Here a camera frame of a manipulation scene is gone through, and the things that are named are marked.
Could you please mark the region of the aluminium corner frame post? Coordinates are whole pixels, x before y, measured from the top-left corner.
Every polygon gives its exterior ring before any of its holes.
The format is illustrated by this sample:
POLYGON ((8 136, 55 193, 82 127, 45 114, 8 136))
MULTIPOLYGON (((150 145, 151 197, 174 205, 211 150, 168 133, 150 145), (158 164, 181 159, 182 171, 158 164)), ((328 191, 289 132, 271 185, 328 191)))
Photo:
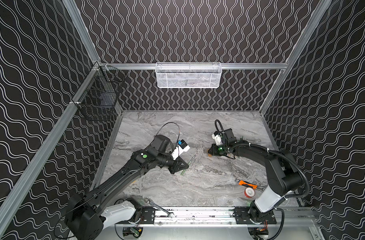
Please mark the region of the aluminium corner frame post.
POLYGON ((305 46, 310 40, 310 37, 314 33, 315 29, 319 25, 322 17, 324 16, 325 12, 328 10, 331 4, 331 0, 328 1, 318 1, 317 6, 315 7, 314 11, 310 15, 310 18, 307 21, 304 29, 302 30, 296 44, 293 46, 293 49, 287 58, 285 64, 286 67, 280 71, 278 74, 275 82, 273 83, 267 97, 265 98, 263 104, 261 105, 259 112, 262 116, 265 116, 267 113, 270 104, 273 102, 275 96, 279 92, 281 86, 283 85, 286 77, 293 69, 295 63, 298 61, 302 51, 304 50, 305 46))
POLYGON ((78 9, 76 2, 74 0, 64 0, 62 1, 72 22, 77 30, 81 42, 84 45, 86 52, 92 62, 99 62, 100 57, 95 49, 94 43, 91 40, 88 29, 82 19, 80 10, 78 9))

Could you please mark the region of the aluminium corner frame post left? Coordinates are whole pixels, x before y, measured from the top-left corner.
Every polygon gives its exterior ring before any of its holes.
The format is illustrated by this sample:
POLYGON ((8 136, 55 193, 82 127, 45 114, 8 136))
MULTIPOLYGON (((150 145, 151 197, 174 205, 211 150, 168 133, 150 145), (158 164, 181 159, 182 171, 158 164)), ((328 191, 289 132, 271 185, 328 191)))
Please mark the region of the aluminium corner frame post left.
POLYGON ((64 0, 62 1, 72 22, 77 30, 81 42, 84 45, 86 52, 92 62, 99 62, 100 57, 95 49, 94 43, 91 40, 88 29, 82 19, 80 10, 78 9, 76 2, 74 0, 64 0))

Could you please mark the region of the orange handled utility knife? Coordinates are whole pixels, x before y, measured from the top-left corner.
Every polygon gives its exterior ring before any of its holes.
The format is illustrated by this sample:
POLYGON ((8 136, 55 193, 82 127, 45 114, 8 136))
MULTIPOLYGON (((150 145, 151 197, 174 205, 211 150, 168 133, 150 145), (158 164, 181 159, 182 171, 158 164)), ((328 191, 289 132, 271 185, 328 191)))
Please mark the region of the orange handled utility knife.
POLYGON ((254 190, 257 189, 257 185, 254 185, 252 183, 249 183, 249 182, 246 182, 246 181, 243 181, 243 180, 236 180, 236 183, 240 186, 245 186, 247 188, 252 188, 254 190))

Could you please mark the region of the silver wrench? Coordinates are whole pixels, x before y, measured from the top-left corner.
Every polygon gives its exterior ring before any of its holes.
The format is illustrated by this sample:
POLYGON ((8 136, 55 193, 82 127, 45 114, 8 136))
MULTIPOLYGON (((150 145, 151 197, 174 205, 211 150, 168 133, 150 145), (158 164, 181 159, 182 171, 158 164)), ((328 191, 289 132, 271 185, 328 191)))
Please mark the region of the silver wrench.
POLYGON ((157 205, 152 199, 150 198, 145 198, 144 201, 149 204, 150 206, 152 206, 153 208, 162 211, 166 214, 167 217, 172 218, 174 216, 173 212, 170 212, 164 208, 162 208, 161 206, 157 205))

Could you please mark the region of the aluminium corner frame post right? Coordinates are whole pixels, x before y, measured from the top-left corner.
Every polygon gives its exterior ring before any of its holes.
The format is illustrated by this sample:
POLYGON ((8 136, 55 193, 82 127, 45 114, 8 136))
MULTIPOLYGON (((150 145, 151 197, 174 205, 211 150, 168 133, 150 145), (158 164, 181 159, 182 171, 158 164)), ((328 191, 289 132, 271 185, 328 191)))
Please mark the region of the aluminium corner frame post right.
POLYGON ((270 104, 273 102, 275 96, 279 92, 281 86, 283 85, 286 77, 293 69, 295 63, 298 61, 302 51, 304 50, 305 46, 310 40, 310 37, 314 33, 315 29, 319 25, 322 17, 324 16, 325 12, 328 10, 331 4, 331 0, 328 1, 318 1, 317 6, 315 7, 314 11, 310 15, 310 18, 307 21, 304 29, 302 30, 296 44, 293 46, 293 49, 287 58, 285 64, 286 67, 280 71, 278 74, 275 82, 273 83, 267 97, 265 98, 263 104, 261 105, 259 112, 262 116, 265 116, 267 113, 270 104))

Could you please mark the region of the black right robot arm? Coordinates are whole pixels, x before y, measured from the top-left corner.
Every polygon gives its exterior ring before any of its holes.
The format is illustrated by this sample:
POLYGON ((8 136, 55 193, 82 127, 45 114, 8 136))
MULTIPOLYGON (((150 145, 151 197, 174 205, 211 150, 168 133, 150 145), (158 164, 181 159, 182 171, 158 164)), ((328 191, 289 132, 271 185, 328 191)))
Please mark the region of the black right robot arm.
POLYGON ((304 198, 310 184, 291 154, 284 154, 247 141, 225 145, 212 144, 208 154, 217 157, 243 157, 265 167, 267 187, 250 207, 257 214, 265 214, 278 207, 284 200, 304 198))

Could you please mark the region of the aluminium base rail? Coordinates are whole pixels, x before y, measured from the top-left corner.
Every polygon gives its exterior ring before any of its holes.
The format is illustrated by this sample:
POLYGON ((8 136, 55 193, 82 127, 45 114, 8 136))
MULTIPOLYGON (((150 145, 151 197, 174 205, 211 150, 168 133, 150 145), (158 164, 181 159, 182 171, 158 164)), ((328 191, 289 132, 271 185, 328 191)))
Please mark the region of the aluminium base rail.
MULTIPOLYGON (((168 217, 166 212, 149 208, 143 214, 141 227, 278 227, 282 213, 273 210, 262 220, 253 222, 248 207, 166 207, 173 213, 168 217)), ((281 207, 284 211, 285 227, 317 226, 315 214, 310 208, 281 207)))

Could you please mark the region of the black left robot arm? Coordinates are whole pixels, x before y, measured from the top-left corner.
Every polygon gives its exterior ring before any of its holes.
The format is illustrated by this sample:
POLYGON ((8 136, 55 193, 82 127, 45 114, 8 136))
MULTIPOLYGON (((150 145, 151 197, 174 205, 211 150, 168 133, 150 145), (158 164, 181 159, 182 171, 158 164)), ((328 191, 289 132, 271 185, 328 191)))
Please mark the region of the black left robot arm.
POLYGON ((171 174, 188 169, 181 154, 189 149, 185 140, 174 145, 168 137, 156 135, 146 148, 133 152, 108 180, 85 195, 71 197, 63 217, 65 225, 78 240, 94 240, 102 230, 116 223, 130 220, 138 224, 141 206, 135 200, 109 206, 111 199, 156 167, 167 168, 171 174))

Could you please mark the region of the red white tape roll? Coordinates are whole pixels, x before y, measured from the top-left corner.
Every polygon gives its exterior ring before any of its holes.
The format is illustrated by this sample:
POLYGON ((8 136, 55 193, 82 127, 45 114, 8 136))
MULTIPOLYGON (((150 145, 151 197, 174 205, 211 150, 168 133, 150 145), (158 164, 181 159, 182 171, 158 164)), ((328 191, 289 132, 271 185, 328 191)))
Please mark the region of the red white tape roll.
POLYGON ((247 197, 247 198, 253 198, 255 196, 255 191, 253 188, 246 188, 244 190, 244 195, 247 197))

